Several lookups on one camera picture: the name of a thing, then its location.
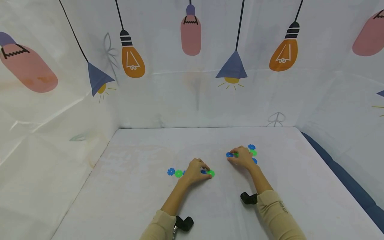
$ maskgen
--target blue lamp shade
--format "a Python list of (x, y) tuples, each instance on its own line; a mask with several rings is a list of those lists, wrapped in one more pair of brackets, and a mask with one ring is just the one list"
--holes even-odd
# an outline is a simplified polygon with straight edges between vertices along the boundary
[(243, 62), (237, 51), (234, 51), (231, 57), (227, 60), (216, 78), (247, 78), (244, 70)]
[(384, 90), (381, 91), (381, 92), (378, 92), (377, 94), (380, 95), (380, 96), (382, 96), (382, 97), (384, 97)]
[(108, 74), (104, 73), (103, 71), (101, 71), (90, 63), (88, 63), (88, 73), (89, 81), (91, 82), (93, 97), (104, 84), (115, 81), (113, 78), (108, 76)]

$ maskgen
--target hand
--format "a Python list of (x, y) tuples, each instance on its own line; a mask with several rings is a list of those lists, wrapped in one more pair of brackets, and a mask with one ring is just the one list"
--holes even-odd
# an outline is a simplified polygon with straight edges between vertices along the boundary
[(180, 178), (180, 180), (185, 181), (185, 183), (189, 186), (195, 182), (199, 182), (201, 180), (210, 179), (212, 175), (210, 174), (202, 174), (201, 168), (204, 168), (208, 171), (211, 169), (200, 159), (193, 159), (184, 173), (184, 176)]
[(256, 166), (255, 162), (252, 160), (252, 153), (249, 152), (248, 148), (240, 146), (232, 149), (230, 153), (238, 153), (238, 157), (227, 158), (230, 163), (245, 167), (248, 171)]

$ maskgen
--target black cord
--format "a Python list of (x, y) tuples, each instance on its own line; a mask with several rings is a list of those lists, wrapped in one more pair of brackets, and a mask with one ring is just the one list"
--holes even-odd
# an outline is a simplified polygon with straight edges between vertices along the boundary
[(300, 12), (300, 9), (301, 9), (301, 5), (303, 5), (303, 0), (301, 0), (299, 10), (297, 11), (297, 14), (296, 14), (295, 22), (297, 21), (297, 17), (299, 16), (299, 12)]
[(59, 0), (59, 2), (60, 2), (61, 7), (63, 8), (63, 11), (64, 11), (65, 16), (67, 17), (68, 23), (70, 24), (70, 27), (71, 27), (71, 29), (72, 29), (74, 38), (76, 39), (77, 45), (79, 45), (80, 51), (81, 51), (81, 53), (83, 54), (83, 56), (84, 56), (84, 58), (85, 58), (85, 61), (87, 61), (87, 63), (89, 63), (87, 57), (85, 56), (85, 54), (84, 54), (84, 52), (83, 52), (83, 49), (82, 49), (81, 46), (80, 46), (79, 40), (77, 40), (76, 34), (74, 33), (73, 27), (72, 27), (72, 25), (71, 25), (71, 22), (70, 22), (70, 20), (69, 20), (69, 18), (68, 18), (67, 13), (65, 12), (65, 9), (64, 9), (63, 4), (61, 3), (61, 0)]
[(119, 13), (119, 19), (120, 19), (120, 24), (121, 24), (121, 29), (124, 30), (124, 27), (122, 26), (122, 20), (121, 20), (121, 15), (120, 15), (120, 9), (119, 9), (119, 5), (118, 5), (118, 0), (115, 0), (116, 2), (116, 7), (118, 9), (118, 13)]
[(238, 44), (239, 44), (240, 29), (241, 29), (241, 20), (243, 19), (244, 1), (245, 1), (245, 0), (243, 0), (243, 5), (241, 6), (241, 14), (240, 14), (239, 30), (238, 30), (238, 32), (237, 32), (236, 51), (237, 51), (237, 46), (238, 46)]

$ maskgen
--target sleeve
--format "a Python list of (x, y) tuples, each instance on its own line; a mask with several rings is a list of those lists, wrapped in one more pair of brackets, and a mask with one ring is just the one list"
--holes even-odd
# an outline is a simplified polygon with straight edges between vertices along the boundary
[(172, 240), (176, 217), (158, 210), (140, 240)]
[(305, 240), (306, 237), (283, 201), (273, 190), (257, 196), (257, 208), (265, 224), (277, 240)]

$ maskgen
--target black clip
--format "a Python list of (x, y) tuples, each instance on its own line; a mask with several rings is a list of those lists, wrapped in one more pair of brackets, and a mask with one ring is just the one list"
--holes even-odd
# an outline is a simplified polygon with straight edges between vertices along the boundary
[(187, 217), (185, 220), (182, 220), (181, 217), (176, 216), (176, 224), (173, 229), (173, 239), (175, 239), (176, 230), (179, 228), (184, 232), (189, 232), (193, 226), (193, 220), (191, 217)]
[(253, 194), (252, 196), (249, 196), (248, 193), (243, 192), (240, 195), (240, 198), (245, 205), (255, 205), (257, 203), (257, 194)]

